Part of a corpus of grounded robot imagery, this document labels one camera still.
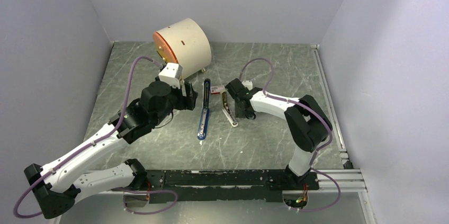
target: black bracket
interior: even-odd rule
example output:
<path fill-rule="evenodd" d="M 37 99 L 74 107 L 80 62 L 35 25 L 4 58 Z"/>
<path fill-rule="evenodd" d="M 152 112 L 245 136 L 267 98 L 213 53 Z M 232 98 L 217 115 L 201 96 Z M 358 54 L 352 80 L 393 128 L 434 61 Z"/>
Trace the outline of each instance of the black bracket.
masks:
<path fill-rule="evenodd" d="M 229 95 L 235 101 L 235 111 L 236 117 L 246 117 L 248 119 L 256 119 L 256 113 L 254 112 L 253 107 L 251 106 L 251 98 L 259 91 L 262 91 L 262 88 L 254 87 L 249 90 L 246 88 L 238 78 L 235 78 L 229 84 L 225 86 L 226 90 L 228 90 Z"/>
<path fill-rule="evenodd" d="M 147 185 L 147 171 L 137 159 L 127 159 L 125 164 L 132 170 L 134 179 L 132 180 L 129 188 L 132 190 L 142 190 L 148 188 Z"/>
<path fill-rule="evenodd" d="M 318 190 L 317 174 L 309 172 L 301 179 L 287 169 L 249 170 L 147 170 L 150 190 L 173 190 L 179 201 L 254 200 L 283 202 L 282 191 Z M 172 202 L 166 193 L 152 194 L 149 203 Z"/>
<path fill-rule="evenodd" d="M 312 96 L 305 95 L 300 98 L 299 102 L 318 113 L 332 130 L 332 124 Z M 312 153 L 329 135 L 318 118 L 298 105 L 287 108 L 284 115 L 292 133 L 293 141 L 303 151 Z"/>
<path fill-rule="evenodd" d="M 182 90 L 172 88 L 157 77 L 144 88 L 140 98 L 133 100 L 126 108 L 123 122 L 118 128 L 118 137 L 132 144 L 158 126 L 173 110 L 193 110 L 198 93 L 190 82 L 184 82 L 186 96 Z M 110 118 L 108 124 L 119 122 L 121 111 Z"/>
<path fill-rule="evenodd" d="M 23 172 L 31 185 L 41 177 L 42 167 L 31 164 Z M 34 197 L 46 219 L 52 219 L 67 212 L 75 204 L 76 195 L 81 192 L 73 185 L 62 193 L 51 191 L 51 187 L 51 184 L 45 184 L 42 181 L 33 188 Z"/>

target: orange lid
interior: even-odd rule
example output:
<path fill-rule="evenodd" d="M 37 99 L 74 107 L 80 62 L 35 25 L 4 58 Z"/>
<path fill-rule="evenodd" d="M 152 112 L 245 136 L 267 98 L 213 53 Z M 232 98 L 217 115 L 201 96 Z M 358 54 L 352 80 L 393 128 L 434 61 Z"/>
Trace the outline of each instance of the orange lid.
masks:
<path fill-rule="evenodd" d="M 178 63 L 178 59 L 176 59 L 173 50 L 170 48 L 170 45 L 162 38 L 162 36 L 158 32 L 153 33 L 153 40 L 156 45 L 157 53 L 162 57 L 164 62 L 173 62 Z"/>

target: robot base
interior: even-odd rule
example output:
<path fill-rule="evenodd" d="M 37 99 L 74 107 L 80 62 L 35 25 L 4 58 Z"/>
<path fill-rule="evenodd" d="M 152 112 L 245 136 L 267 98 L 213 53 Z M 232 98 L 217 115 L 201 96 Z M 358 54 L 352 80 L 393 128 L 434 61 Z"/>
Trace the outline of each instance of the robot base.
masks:
<path fill-rule="evenodd" d="M 147 170 L 151 191 L 173 190 L 179 195 L 179 201 L 216 201 L 216 200 L 265 200 L 283 202 L 282 191 L 318 190 L 318 178 L 315 172 L 295 177 L 287 169 L 249 169 L 249 170 Z M 136 200 L 140 206 L 146 204 L 145 195 L 125 196 L 125 202 L 132 207 Z M 152 194 L 149 203 L 172 202 L 171 194 Z"/>

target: metal frame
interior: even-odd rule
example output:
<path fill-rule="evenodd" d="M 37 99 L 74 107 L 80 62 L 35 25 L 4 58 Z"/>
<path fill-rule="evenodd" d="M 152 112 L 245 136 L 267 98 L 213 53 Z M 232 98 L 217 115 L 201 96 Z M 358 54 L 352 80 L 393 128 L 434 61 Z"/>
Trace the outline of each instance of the metal frame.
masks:
<path fill-rule="evenodd" d="M 316 64 L 318 70 L 320 71 L 319 77 L 320 77 L 321 81 L 323 82 L 322 88 L 323 88 L 323 92 L 325 94 L 324 98 L 326 99 L 326 102 L 328 104 L 327 110 L 330 114 L 330 121 L 333 123 L 333 126 L 334 126 L 334 132 L 335 132 L 334 136 L 336 136 L 336 138 L 338 138 L 338 141 L 339 141 L 338 147 L 340 149 L 346 150 L 345 142 L 343 141 L 342 131 L 340 129 L 340 124 L 338 123 L 337 114 L 335 113 L 334 104 L 330 97 L 330 92 L 329 92 L 329 88 L 327 86 L 326 77 L 324 75 L 324 70 L 321 65 L 321 60 L 320 60 L 320 56 L 318 54 L 318 49 L 316 49 L 316 47 L 314 48 L 312 46 L 316 46 L 316 45 L 311 45 L 311 48 L 312 48 L 313 56 L 315 57 L 315 64 Z"/>
<path fill-rule="evenodd" d="M 359 192 L 358 198 L 360 199 L 360 205 L 362 206 L 363 215 L 365 216 L 366 224 L 376 224 L 377 220 L 374 215 L 371 201 L 368 196 L 368 192 Z"/>
<path fill-rule="evenodd" d="M 319 170 L 333 179 L 335 179 L 340 186 L 342 193 L 358 192 L 366 193 L 365 182 L 363 181 L 362 172 L 359 169 L 321 169 Z M 336 193 L 335 184 L 324 175 L 318 174 L 318 184 L 320 189 L 316 191 L 309 191 L 309 193 Z M 283 191 L 282 194 L 302 194 L 302 191 Z M 132 194 L 122 191 L 104 191 L 98 195 L 146 195 L 146 191 L 141 194 Z"/>

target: white wall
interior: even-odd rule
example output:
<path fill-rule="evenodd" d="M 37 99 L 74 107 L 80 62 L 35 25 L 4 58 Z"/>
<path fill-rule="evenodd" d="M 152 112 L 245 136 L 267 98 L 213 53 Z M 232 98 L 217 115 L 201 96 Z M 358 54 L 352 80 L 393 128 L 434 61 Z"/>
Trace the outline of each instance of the white wall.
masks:
<path fill-rule="evenodd" d="M 47 223 L 23 170 L 83 141 L 110 49 L 89 0 L 0 0 L 1 223 Z"/>
<path fill-rule="evenodd" d="M 449 0 L 344 0 L 320 53 L 379 223 L 449 222 Z"/>
<path fill-rule="evenodd" d="M 149 41 L 186 17 L 211 41 L 319 43 L 343 0 L 91 0 L 111 40 Z"/>

